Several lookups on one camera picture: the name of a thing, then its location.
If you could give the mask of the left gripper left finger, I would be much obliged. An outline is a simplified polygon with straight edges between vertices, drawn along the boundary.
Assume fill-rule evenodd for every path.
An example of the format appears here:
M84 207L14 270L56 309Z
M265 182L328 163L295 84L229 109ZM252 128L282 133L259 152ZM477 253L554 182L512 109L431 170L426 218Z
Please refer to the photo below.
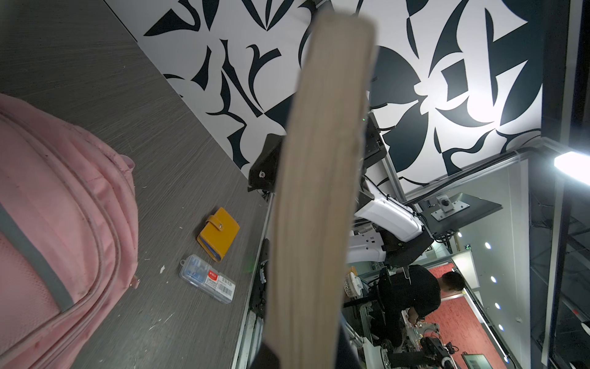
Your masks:
M280 369L281 363L278 356L272 349L263 341L256 353L249 369Z

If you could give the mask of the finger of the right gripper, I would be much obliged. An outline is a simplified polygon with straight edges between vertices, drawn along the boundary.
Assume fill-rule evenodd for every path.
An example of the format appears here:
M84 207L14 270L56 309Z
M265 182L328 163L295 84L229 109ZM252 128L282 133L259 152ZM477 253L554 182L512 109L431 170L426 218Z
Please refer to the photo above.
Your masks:
M267 135L262 151L248 173L249 192L274 192L283 141L282 135Z

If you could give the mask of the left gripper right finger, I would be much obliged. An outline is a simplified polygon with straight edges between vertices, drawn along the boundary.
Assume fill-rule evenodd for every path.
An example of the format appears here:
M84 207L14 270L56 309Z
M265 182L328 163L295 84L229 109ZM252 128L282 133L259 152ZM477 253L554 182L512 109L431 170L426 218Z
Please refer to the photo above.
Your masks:
M338 342L336 346L336 369L361 369L357 356L348 340L345 330L341 327L339 330Z

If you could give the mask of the dark blue notebook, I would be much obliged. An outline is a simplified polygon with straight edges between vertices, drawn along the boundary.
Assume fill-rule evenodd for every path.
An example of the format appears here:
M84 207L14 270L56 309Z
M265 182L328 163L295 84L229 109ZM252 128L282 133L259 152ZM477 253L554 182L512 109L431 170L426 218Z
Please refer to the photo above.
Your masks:
M282 368L332 368L364 153L376 29L319 14L278 168L264 343Z

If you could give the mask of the pink student backpack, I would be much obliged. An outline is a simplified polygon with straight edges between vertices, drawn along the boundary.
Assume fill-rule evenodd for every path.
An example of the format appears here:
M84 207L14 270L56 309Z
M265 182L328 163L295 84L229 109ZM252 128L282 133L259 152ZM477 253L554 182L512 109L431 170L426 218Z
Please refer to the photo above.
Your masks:
M136 283L135 165L1 97L1 366L68 368Z

